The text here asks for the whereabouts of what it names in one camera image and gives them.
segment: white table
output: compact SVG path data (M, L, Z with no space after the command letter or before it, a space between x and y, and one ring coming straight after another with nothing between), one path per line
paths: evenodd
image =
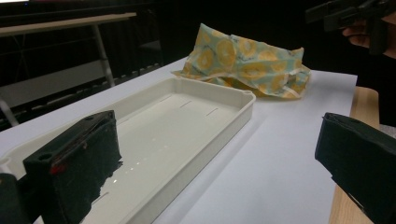
M11 148L172 77L171 63L0 133ZM322 116L349 115L357 77L313 71L301 100L258 99L250 122L155 223L328 223L335 184L314 158Z

